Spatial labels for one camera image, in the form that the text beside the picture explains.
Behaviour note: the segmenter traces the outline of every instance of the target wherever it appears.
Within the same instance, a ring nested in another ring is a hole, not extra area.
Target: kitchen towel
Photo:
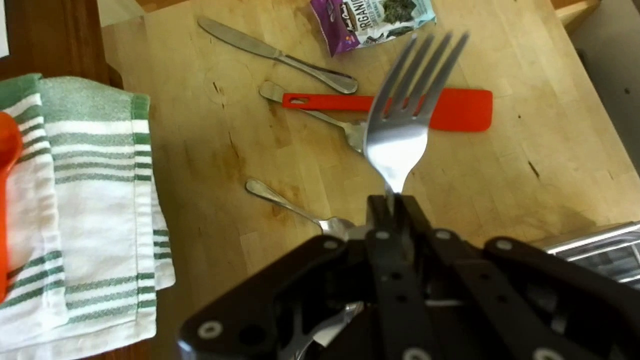
[[[174,268],[153,176],[151,102],[82,78],[39,87],[68,321],[12,344],[5,357],[82,357],[153,338],[156,290],[174,284]]]
[[[23,76],[0,82],[0,110],[16,118],[25,141],[7,182],[12,290],[0,303],[0,350],[68,320],[55,159],[39,80]]]

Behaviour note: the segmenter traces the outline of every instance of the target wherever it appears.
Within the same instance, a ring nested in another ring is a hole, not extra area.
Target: fork
[[[427,150],[429,122],[468,33],[462,33],[444,57],[451,41],[453,33],[446,33],[429,57],[435,36],[427,36],[421,43],[413,36],[369,111],[365,155],[385,178],[391,200],[393,194],[402,194],[407,176]]]
[[[278,203],[278,206],[282,206],[282,208],[287,208],[287,209],[291,209],[291,211],[315,222],[322,229],[322,234],[332,234],[332,236],[336,236],[340,239],[348,239],[351,229],[357,227],[351,219],[345,219],[345,218],[336,218],[336,216],[318,218],[318,216],[313,216],[307,209],[295,206],[291,200],[287,200],[284,196],[281,196],[278,192],[274,192],[273,188],[269,188],[265,182],[261,182],[257,178],[248,178],[244,182],[244,188],[250,194],[259,196],[259,198],[274,202],[274,203]]]
[[[263,98],[282,103],[282,98],[284,98],[287,89],[282,86],[274,84],[274,82],[265,82],[259,91],[261,91]],[[366,122],[354,122],[354,124],[352,122],[340,122],[340,119],[336,119],[332,115],[327,115],[325,111],[305,111],[305,113],[315,115],[315,118],[318,118],[318,119],[322,119],[322,122],[327,122],[330,125],[340,127],[345,137],[346,137],[346,143],[354,152],[362,154]]]

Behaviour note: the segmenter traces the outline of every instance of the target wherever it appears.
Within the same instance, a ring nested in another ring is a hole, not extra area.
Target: knife
[[[236,45],[244,51],[252,51],[257,55],[263,55],[263,57],[273,57],[273,60],[278,60],[282,64],[289,64],[300,72],[307,72],[315,78],[318,78],[320,82],[329,84],[330,87],[343,91],[343,94],[354,94],[358,89],[358,80],[348,76],[348,74],[340,74],[340,72],[334,72],[334,69],[327,69],[327,67],[320,67],[320,66],[315,66],[315,64],[309,64],[309,61],[302,61],[295,55],[289,55],[284,54],[282,50],[259,39],[259,38],[252,38],[236,27],[231,27],[223,21],[216,21],[212,17],[207,17],[207,15],[198,15],[197,17],[201,27],[207,30],[210,36],[231,43],[231,45]]]

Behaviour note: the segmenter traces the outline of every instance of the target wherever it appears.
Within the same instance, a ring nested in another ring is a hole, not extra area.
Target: wooden cutting board
[[[529,241],[640,218],[640,182],[548,0],[435,0],[423,31],[471,30],[451,86],[495,91],[485,133],[432,131],[407,183],[435,225],[473,244]],[[160,294],[156,350],[180,321],[318,229],[242,188],[261,178],[318,216],[365,222],[382,180],[340,131],[259,96],[265,80],[330,91],[205,33],[195,13],[336,67],[374,94],[405,38],[330,57],[309,0],[192,0],[105,30],[133,91],[153,96],[160,200],[179,284]]]

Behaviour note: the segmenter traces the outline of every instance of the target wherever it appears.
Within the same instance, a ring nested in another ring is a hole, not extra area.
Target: food package
[[[435,20],[431,0],[311,0],[330,54],[399,38]]]

